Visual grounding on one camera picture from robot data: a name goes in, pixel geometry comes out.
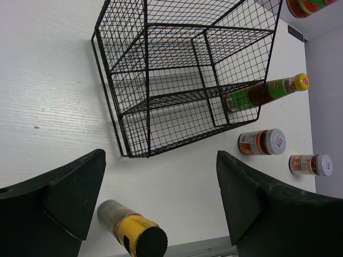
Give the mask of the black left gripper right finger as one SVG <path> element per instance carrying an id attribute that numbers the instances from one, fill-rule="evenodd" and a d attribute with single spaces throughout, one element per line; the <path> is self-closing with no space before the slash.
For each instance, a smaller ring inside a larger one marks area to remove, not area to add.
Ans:
<path id="1" fill-rule="evenodd" d="M 239 256 L 342 256 L 342 200 L 264 174 L 226 151 L 217 177 Z"/>

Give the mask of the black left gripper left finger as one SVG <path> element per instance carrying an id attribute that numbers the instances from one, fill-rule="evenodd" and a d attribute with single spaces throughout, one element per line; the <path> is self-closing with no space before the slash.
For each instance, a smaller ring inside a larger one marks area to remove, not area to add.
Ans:
<path id="1" fill-rule="evenodd" d="M 96 149 L 62 167 L 1 189 L 1 256 L 77 256 L 106 168 Z"/>

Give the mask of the green label sauce bottle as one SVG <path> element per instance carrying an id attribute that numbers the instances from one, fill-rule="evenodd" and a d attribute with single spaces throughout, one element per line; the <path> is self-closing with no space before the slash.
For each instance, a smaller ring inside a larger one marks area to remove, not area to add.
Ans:
<path id="1" fill-rule="evenodd" d="M 259 82 L 222 96 L 228 113 L 257 108 L 295 92 L 308 90 L 310 81 L 305 73 L 290 78 Z"/>

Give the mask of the red chili sauce bottle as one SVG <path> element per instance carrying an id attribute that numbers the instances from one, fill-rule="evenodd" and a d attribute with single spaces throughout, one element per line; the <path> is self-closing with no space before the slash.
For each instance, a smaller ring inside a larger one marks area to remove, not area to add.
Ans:
<path id="1" fill-rule="evenodd" d="M 289 12 L 295 18 L 306 18 L 338 0 L 286 0 Z"/>

